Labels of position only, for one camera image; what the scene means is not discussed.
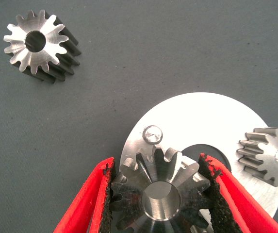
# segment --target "steel gear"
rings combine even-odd
[[[171,148],[164,154],[154,146],[151,154],[137,153],[136,162],[128,158],[120,169],[112,182],[111,204],[113,211],[121,211],[119,230],[190,233],[193,225],[208,226],[198,212],[210,206],[202,194],[210,182],[197,172],[194,160]]]
[[[76,47],[78,41],[57,16],[41,10],[38,16],[29,11],[26,19],[21,15],[16,19],[18,25],[7,26],[12,34],[4,36],[10,43],[4,52],[12,56],[12,65],[52,83],[64,81],[65,73],[74,74],[71,65],[79,65],[74,56],[81,53]]]
[[[240,141],[244,148],[237,151],[243,155],[239,162],[245,165],[245,171],[277,187],[278,128],[256,128],[246,137],[248,140]]]

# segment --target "red clamp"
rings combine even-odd
[[[231,172],[217,159],[201,154],[210,164],[209,170],[220,185],[224,197],[233,214],[234,220],[243,233],[278,233],[278,223],[257,203],[246,189],[234,178]]]
[[[110,201],[110,184],[114,158],[100,162],[92,171],[79,193],[60,220],[54,233],[100,232],[105,213],[105,203]]]

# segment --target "machined metal surface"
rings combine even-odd
[[[8,24],[12,32],[4,41],[10,46],[4,52],[11,55],[10,63],[21,72],[53,83],[65,80],[65,73],[74,74],[72,65],[79,65],[74,56],[81,52],[78,41],[55,15],[41,10],[38,16],[29,11],[26,18],[16,16],[17,25]]]
[[[243,155],[239,160],[245,171],[267,183],[278,186],[278,128],[256,128],[246,133],[248,140],[241,140]]]
[[[232,174],[274,216],[278,208],[278,187],[244,171],[237,153],[239,141],[246,132],[267,125],[252,109],[232,98],[213,93],[188,93],[167,99],[148,111],[130,133],[121,155],[121,166],[128,159],[136,160],[137,151],[149,151],[152,145],[142,138],[149,125],[163,132],[158,144],[163,151],[169,147],[182,151],[185,148],[206,144],[217,148],[228,160]]]
[[[197,171],[199,164],[169,148],[165,154],[153,146],[150,153],[127,158],[112,182],[112,210],[121,211],[119,230],[135,233],[190,233],[191,226],[208,227],[199,215],[211,204],[202,192],[209,180]]]

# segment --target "gray background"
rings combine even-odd
[[[7,24],[29,9],[80,42],[63,83],[20,73],[3,52]],[[0,233],[52,232],[95,165],[119,163],[145,112],[198,91],[278,126],[278,0],[0,1]]]

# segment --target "silver metal disc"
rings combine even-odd
[[[142,137],[144,129],[155,125],[163,132],[158,144],[163,151],[206,144],[220,150],[228,159],[234,177],[253,198],[274,216],[278,208],[278,187],[273,187],[244,171],[236,153],[239,140],[266,123],[252,109],[232,98],[213,93],[188,93],[167,99],[149,110],[131,131],[121,155],[135,160],[136,153],[151,150]]]

